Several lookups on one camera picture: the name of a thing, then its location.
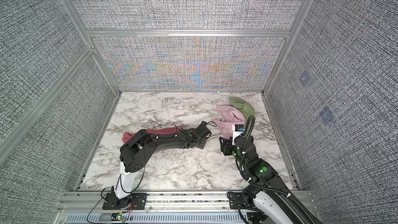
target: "pink cloth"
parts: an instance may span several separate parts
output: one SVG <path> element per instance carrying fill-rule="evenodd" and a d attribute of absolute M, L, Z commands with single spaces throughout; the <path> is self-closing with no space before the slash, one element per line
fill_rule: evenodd
<path fill-rule="evenodd" d="M 180 130 L 182 130 L 182 127 L 170 127 L 170 128 L 164 128 L 164 129 L 160 129 L 160 130 L 153 130 L 148 128 L 147 132 L 148 133 L 152 133 L 152 134 L 172 134 L 172 133 L 176 133 L 179 132 Z M 123 143 L 127 143 L 127 141 L 132 138 L 135 135 L 135 133 L 128 133 L 125 132 L 123 133 Z"/>
<path fill-rule="evenodd" d="M 217 124 L 217 127 L 220 129 L 221 135 L 225 138 L 232 137 L 232 127 L 236 124 L 244 124 L 246 119 L 243 114 L 232 106 L 218 106 L 216 108 L 217 112 L 222 113 L 225 121 L 221 121 L 221 119 L 213 119 L 214 123 Z"/>

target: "crumpled fabric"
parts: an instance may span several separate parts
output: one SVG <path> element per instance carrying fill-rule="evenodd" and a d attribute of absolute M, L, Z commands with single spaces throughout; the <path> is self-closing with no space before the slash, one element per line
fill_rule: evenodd
<path fill-rule="evenodd" d="M 182 127 L 170 127 L 170 128 L 164 128 L 164 129 L 159 129 L 159 130 L 154 130 L 154 129 L 147 129 L 148 133 L 152 134 L 172 134 L 181 131 L 183 128 Z M 123 143 L 127 143 L 127 141 L 130 140 L 135 135 L 135 133 L 128 133 L 125 132 L 123 133 Z"/>
<path fill-rule="evenodd" d="M 221 136 L 225 138 L 232 137 L 232 127 L 236 124 L 244 124 L 246 119 L 243 114 L 232 106 L 218 106 L 216 108 L 217 112 L 220 112 L 224 117 L 224 120 L 221 118 L 213 119 L 213 122 L 217 124 L 217 127 L 220 129 Z"/>
<path fill-rule="evenodd" d="M 229 102 L 233 107 L 241 111 L 246 120 L 250 117 L 250 115 L 254 116 L 256 112 L 249 102 L 246 102 L 241 98 L 229 97 Z"/>

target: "green cloth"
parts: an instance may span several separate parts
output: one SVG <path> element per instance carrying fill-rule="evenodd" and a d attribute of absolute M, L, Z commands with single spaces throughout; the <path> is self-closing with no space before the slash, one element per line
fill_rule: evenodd
<path fill-rule="evenodd" d="M 233 107 L 238 109 L 243 114 L 246 120 L 248 120 L 250 115 L 254 115 L 255 113 L 255 110 L 251 104 L 245 100 L 242 100 L 241 98 L 229 97 L 229 102 Z"/>

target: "folded garment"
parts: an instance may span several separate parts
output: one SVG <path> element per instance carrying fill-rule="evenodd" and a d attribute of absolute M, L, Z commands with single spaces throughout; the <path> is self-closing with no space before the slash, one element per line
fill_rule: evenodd
<path fill-rule="evenodd" d="M 148 133 L 152 133 L 152 134 L 172 134 L 172 133 L 176 133 L 179 132 L 180 130 L 182 130 L 182 127 L 170 127 L 170 128 L 164 128 L 164 129 L 160 129 L 160 130 L 154 130 L 154 129 L 147 129 Z M 130 138 L 132 138 L 135 135 L 135 133 L 128 133 L 125 132 L 123 133 L 123 143 L 127 143 L 127 141 L 130 140 Z"/>
<path fill-rule="evenodd" d="M 232 127 L 236 124 L 244 124 L 246 119 L 243 114 L 232 106 L 218 106 L 217 112 L 220 112 L 224 117 L 224 121 L 221 119 L 213 119 L 213 122 L 217 124 L 220 129 L 221 135 L 225 138 L 232 137 Z"/>
<path fill-rule="evenodd" d="M 249 102 L 246 102 L 241 98 L 229 97 L 229 102 L 233 107 L 242 112 L 243 116 L 245 116 L 245 119 L 248 119 L 250 115 L 254 115 L 256 112 Z"/>

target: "white marble surface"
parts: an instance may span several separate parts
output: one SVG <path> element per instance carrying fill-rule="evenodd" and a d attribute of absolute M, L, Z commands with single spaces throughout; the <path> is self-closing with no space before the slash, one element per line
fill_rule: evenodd
<path fill-rule="evenodd" d="M 118 177 L 119 148 L 124 132 L 161 129 L 174 125 L 196 128 L 221 115 L 218 105 L 228 105 L 230 96 L 240 97 L 255 108 L 252 132 L 261 158 L 273 166 L 291 189 L 287 169 L 259 93 L 123 93 L 102 138 L 81 188 L 112 186 Z M 209 126 L 212 136 L 203 150 L 169 149 L 156 152 L 147 163 L 141 189 L 242 189 L 248 184 L 239 175 L 232 156 L 220 151 L 217 127 Z M 136 177 L 138 183 L 141 174 Z"/>

